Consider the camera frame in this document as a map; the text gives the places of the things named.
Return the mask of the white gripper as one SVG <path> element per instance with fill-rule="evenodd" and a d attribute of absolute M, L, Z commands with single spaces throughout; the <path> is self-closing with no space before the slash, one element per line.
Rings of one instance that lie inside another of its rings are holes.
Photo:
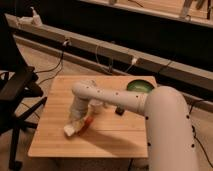
<path fill-rule="evenodd" d="M 88 103 L 86 99 L 75 98 L 70 107 L 69 120 L 74 122 L 83 119 L 88 111 Z"/>

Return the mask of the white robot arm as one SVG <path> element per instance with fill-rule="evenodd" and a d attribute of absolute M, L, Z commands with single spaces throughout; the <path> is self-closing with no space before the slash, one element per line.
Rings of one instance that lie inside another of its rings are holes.
<path fill-rule="evenodd" d="M 183 95 L 168 86 L 150 93 L 103 89 L 92 80 L 72 86 L 72 115 L 80 119 L 91 99 L 119 106 L 146 119 L 149 171 L 199 171 L 189 110 Z"/>

